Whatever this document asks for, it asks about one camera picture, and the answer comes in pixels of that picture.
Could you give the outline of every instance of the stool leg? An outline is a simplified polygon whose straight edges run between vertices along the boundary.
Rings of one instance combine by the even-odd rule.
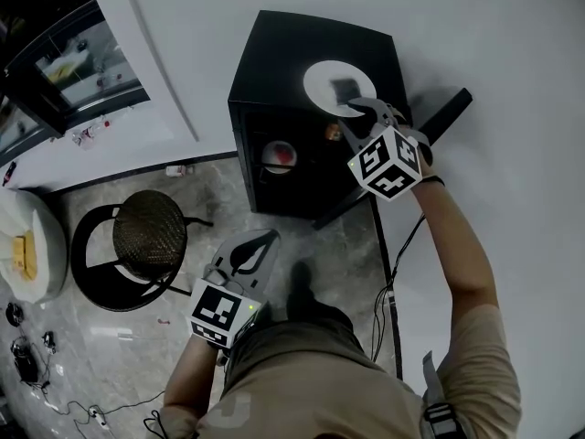
[[[166,288],[167,291],[172,291],[173,293],[184,294],[185,296],[191,296],[189,291],[185,291],[184,289],[175,288],[174,286],[169,286]]]
[[[213,228],[213,223],[211,221],[204,221],[203,219],[199,219],[199,218],[184,217],[183,221],[185,222],[185,224],[187,226],[191,223],[199,223],[199,224],[202,224],[203,226],[209,226],[210,228]]]

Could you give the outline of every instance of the yellow object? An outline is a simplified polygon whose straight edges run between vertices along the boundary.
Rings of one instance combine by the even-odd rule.
[[[51,83],[56,83],[61,79],[67,78],[73,71],[73,64],[72,63],[65,63],[61,65],[58,69],[49,73],[47,78]]]
[[[25,269],[25,238],[23,236],[12,239],[12,267],[21,271]]]
[[[37,278],[37,252],[35,251],[35,236],[32,230],[25,233],[25,270],[23,271],[25,280],[34,280]]]

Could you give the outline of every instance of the marble floor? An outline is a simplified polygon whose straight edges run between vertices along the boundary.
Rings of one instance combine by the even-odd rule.
[[[310,259],[316,269],[314,290],[325,303],[336,305],[352,319],[356,336],[366,353],[371,347],[373,304],[384,284],[377,234],[368,202],[346,213],[323,230],[314,231],[303,219],[273,217],[250,212],[237,159],[223,159],[194,166],[193,174],[171,178],[165,171],[85,187],[51,199],[69,242],[83,215],[99,205],[122,203],[143,189],[165,192],[186,216],[213,220],[214,228],[191,225],[188,247],[175,286],[188,289],[228,236],[253,229],[274,228],[282,245],[267,294],[282,306],[285,282],[291,265]],[[113,260],[112,222],[102,224],[92,236],[88,263]],[[0,281],[0,306],[12,300],[7,284]],[[183,311],[188,297],[166,292],[150,305],[128,313],[100,309],[79,291],[69,272],[61,295],[43,305],[22,304],[26,321],[22,328],[46,356],[41,336],[47,330],[56,335],[58,352],[50,359],[47,399],[19,382],[12,365],[10,342],[18,331],[0,317],[0,384],[10,408],[31,439],[81,439],[74,419],[86,421],[87,414],[71,406],[72,414],[60,416],[67,403],[85,407],[98,404],[109,411],[124,404],[153,398],[166,381],[187,342]],[[394,371],[392,332],[387,325],[384,347],[378,363]],[[223,370],[216,369],[212,401],[223,385]],[[94,421],[80,425],[88,438],[142,438],[143,418],[159,407],[161,399],[107,417],[110,431]]]

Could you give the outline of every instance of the black metal stool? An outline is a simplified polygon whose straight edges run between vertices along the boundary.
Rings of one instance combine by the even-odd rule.
[[[113,246],[118,260],[87,266],[86,249],[93,231],[114,219]],[[186,226],[213,223],[186,218],[167,195],[154,190],[137,192],[121,205],[105,205],[87,213],[71,244],[71,271],[78,287],[95,305],[111,311],[131,311],[152,303],[167,289],[191,295],[171,283],[186,251]],[[124,276],[121,265],[135,278]]]

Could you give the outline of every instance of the white cushion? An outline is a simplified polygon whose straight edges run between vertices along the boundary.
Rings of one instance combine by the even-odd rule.
[[[12,237],[0,231],[0,260],[10,259],[12,262]]]
[[[10,258],[3,258],[3,238],[0,235],[0,275],[8,282],[15,297],[29,303],[40,303],[56,297],[67,271],[65,236],[59,222],[39,197],[20,190],[0,190],[1,220],[5,220],[5,224],[8,222],[4,227],[0,224],[2,232],[17,231],[14,234],[17,236],[32,230],[35,239],[37,277],[27,281],[19,271],[12,268],[11,241]]]

